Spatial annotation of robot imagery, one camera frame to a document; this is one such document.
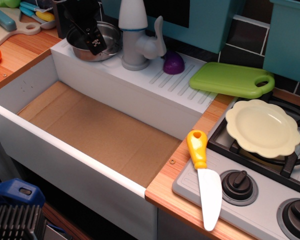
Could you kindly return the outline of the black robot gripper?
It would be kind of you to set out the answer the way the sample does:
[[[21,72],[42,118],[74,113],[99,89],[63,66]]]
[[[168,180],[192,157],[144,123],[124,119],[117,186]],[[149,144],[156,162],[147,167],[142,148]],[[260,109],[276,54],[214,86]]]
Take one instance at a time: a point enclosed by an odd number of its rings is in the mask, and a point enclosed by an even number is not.
[[[58,35],[65,38],[72,28],[78,30],[88,50],[96,56],[107,49],[106,41],[97,26],[96,14],[100,5],[96,0],[54,0]]]

